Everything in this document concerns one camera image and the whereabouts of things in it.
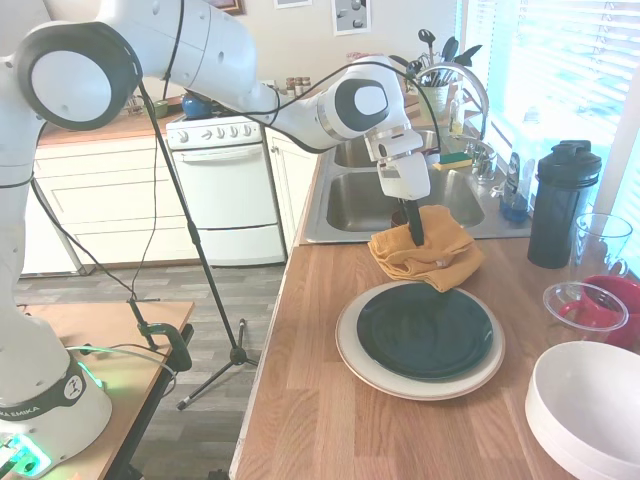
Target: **stacked plates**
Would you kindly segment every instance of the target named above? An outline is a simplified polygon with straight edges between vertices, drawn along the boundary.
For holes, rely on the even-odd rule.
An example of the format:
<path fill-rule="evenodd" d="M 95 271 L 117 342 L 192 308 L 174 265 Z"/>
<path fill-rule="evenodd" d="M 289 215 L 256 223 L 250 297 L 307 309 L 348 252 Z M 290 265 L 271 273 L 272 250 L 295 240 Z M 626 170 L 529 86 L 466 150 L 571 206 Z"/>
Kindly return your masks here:
<path fill-rule="evenodd" d="M 390 395 L 435 401 L 487 383 L 504 358 L 500 324 L 459 289 L 394 282 L 357 297 L 342 312 L 338 350 L 363 381 Z"/>

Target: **gray floor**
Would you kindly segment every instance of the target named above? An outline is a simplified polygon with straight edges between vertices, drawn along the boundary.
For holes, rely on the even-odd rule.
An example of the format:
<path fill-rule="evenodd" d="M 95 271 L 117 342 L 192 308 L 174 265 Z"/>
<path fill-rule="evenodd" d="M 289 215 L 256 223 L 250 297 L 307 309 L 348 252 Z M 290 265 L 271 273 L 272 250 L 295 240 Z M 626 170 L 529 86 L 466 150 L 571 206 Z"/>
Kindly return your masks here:
<path fill-rule="evenodd" d="M 214 277 L 234 331 L 248 321 L 245 346 L 258 359 L 267 334 L 284 267 L 216 269 Z M 132 270 L 114 271 L 127 283 Z M 176 403 L 229 360 L 229 343 L 201 267 L 149 268 L 136 282 L 140 298 L 194 301 L 195 335 L 189 350 L 193 368 L 178 376 L 149 425 L 133 465 L 147 480 L 206 480 L 209 471 L 228 470 L 247 407 L 255 367 L 232 369 L 186 411 Z M 25 304 L 124 301 L 127 292 L 103 274 L 90 277 L 23 279 L 16 302 Z"/>

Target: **stove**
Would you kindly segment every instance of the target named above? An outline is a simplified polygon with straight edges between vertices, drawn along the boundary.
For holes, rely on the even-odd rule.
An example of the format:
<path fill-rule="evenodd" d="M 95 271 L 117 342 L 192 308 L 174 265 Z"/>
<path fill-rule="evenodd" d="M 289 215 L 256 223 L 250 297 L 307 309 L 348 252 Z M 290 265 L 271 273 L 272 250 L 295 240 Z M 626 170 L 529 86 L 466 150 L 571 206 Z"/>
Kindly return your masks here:
<path fill-rule="evenodd" d="M 260 124 L 240 116 L 167 124 L 167 143 L 210 265 L 285 261 Z"/>

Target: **tripod stand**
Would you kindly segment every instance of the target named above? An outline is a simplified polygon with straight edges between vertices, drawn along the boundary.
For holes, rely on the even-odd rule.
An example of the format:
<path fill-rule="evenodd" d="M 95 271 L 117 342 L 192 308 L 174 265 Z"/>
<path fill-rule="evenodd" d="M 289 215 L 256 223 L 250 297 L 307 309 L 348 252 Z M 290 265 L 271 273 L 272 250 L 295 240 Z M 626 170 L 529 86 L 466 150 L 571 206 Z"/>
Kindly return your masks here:
<path fill-rule="evenodd" d="M 143 99 L 145 105 L 149 103 L 147 106 L 147 110 L 152 112 L 153 106 L 148 99 L 148 95 L 146 91 L 143 91 Z M 153 129 L 156 134 L 157 141 L 159 143 L 160 149 L 162 151 L 162 155 L 164 156 L 165 163 L 167 164 L 167 169 L 169 171 L 169 176 L 171 177 L 171 181 L 173 182 L 173 186 L 178 194 L 178 200 L 180 201 L 180 206 L 182 207 L 182 211 L 184 212 L 184 216 L 187 220 L 187 229 L 189 231 L 189 235 L 191 236 L 191 241 L 193 245 L 196 247 L 196 251 L 198 252 L 198 258 L 200 259 L 200 263 L 202 264 L 202 268 L 204 269 L 204 273 L 207 277 L 207 282 L 209 283 L 209 288 L 211 288 L 211 293 L 213 293 L 213 298 L 216 302 L 216 306 L 218 307 L 218 311 L 220 312 L 220 317 L 222 318 L 222 323 L 224 325 L 224 329 L 227 332 L 227 336 L 229 337 L 229 342 L 231 343 L 231 351 L 229 352 L 229 363 L 227 363 L 224 367 L 222 367 L 218 372 L 214 373 L 205 383 L 203 383 L 200 387 L 198 387 L 191 395 L 186 397 L 184 400 L 180 401 L 176 406 L 178 410 L 182 411 L 187 408 L 195 398 L 200 395 L 209 385 L 215 382 L 220 376 L 229 370 L 233 366 L 241 366 L 245 363 L 249 365 L 257 366 L 258 362 L 252 360 L 247 357 L 247 352 L 242 348 L 242 339 L 244 337 L 244 330 L 247 327 L 247 322 L 245 319 L 240 320 L 240 331 L 238 332 L 238 341 L 236 341 L 233 332 L 231 331 L 231 325 L 229 324 L 229 319 L 227 317 L 227 313 L 224 309 L 224 305 L 222 304 L 222 299 L 220 298 L 220 294 L 218 293 L 218 288 L 216 287 L 216 282 L 213 279 L 213 274 L 211 273 L 211 268 L 209 267 L 209 262 L 207 262 L 207 257 L 204 254 L 204 250 L 202 249 L 202 243 L 200 242 L 200 235 L 198 234 L 198 229 L 196 228 L 195 223 L 193 222 L 193 218 L 189 213 L 189 207 L 187 206 L 187 200 L 184 196 L 184 192 L 182 191 L 182 187 L 180 186 L 180 180 L 178 179 L 178 175 L 176 173 L 176 169 L 171 161 L 171 157 L 169 156 L 169 151 L 167 150 L 164 141 L 162 140 L 162 132 L 160 131 L 160 127 L 158 126 L 158 122 L 155 121 L 155 118 L 152 116 L 152 124 Z"/>

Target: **beige plate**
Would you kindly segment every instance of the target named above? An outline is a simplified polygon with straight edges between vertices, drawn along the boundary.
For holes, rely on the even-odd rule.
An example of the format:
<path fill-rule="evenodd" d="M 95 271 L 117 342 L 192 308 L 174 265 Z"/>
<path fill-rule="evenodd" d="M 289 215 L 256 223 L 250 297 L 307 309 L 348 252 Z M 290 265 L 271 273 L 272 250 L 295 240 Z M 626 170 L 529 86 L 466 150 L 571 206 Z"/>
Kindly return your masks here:
<path fill-rule="evenodd" d="M 491 310 L 476 297 L 464 290 L 459 292 L 471 297 L 491 320 L 493 345 L 487 356 L 473 370 L 443 382 L 424 382 L 393 373 L 373 360 L 360 344 L 357 324 L 360 312 L 375 296 L 391 288 L 414 282 L 393 282 L 373 288 L 348 305 L 340 315 L 336 327 L 336 342 L 342 359 L 362 381 L 373 388 L 408 400 L 436 401 L 461 397 L 477 390 L 496 374 L 502 365 L 505 352 L 504 332 Z"/>

